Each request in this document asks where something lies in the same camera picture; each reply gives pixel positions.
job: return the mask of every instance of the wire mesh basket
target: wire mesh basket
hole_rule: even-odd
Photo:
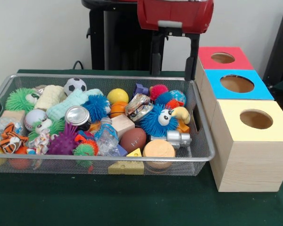
[[[189,124],[191,145],[177,150],[175,158],[0,154],[0,161],[4,162],[0,166],[1,173],[196,176],[205,162],[214,157],[215,149],[197,86],[193,81],[185,81],[183,78],[15,74],[6,78],[0,87],[0,116],[12,91],[38,85],[64,86],[73,77],[83,79],[88,89],[100,89],[104,95],[112,89],[122,88],[132,96],[136,83],[144,87],[165,84],[169,90],[181,90],[187,97],[186,108],[192,119]],[[92,167],[84,167],[84,164],[80,164],[82,161]]]

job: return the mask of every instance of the stacked wooden boxes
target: stacked wooden boxes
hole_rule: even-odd
[[[215,142],[220,192],[275,192],[283,181],[283,111],[240,48],[201,47],[195,81]]]

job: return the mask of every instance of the red machine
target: red machine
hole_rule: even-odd
[[[137,14],[142,29],[174,27],[201,34],[207,31],[213,8],[213,0],[138,0]]]
[[[165,37],[185,36],[191,39],[191,55],[186,61],[185,79],[194,80],[200,34],[207,31],[213,9],[213,0],[137,0],[141,28],[156,31],[151,44],[151,74],[160,73],[160,52]]]

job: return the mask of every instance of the purple spiky ball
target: purple spiky ball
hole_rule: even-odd
[[[75,142],[75,137],[77,136],[75,130],[75,126],[65,123],[64,132],[60,132],[59,136],[50,140],[47,154],[72,155],[72,151],[79,145],[78,142]]]

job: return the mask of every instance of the black cable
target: black cable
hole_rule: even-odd
[[[80,64],[81,69],[82,69],[82,70],[84,70],[83,64],[82,64],[82,62],[81,62],[81,61],[79,61],[79,60],[77,60],[77,61],[75,62],[75,65],[72,67],[72,69],[74,70],[74,69],[75,69],[75,67],[76,67],[76,65],[77,65],[78,63]]]

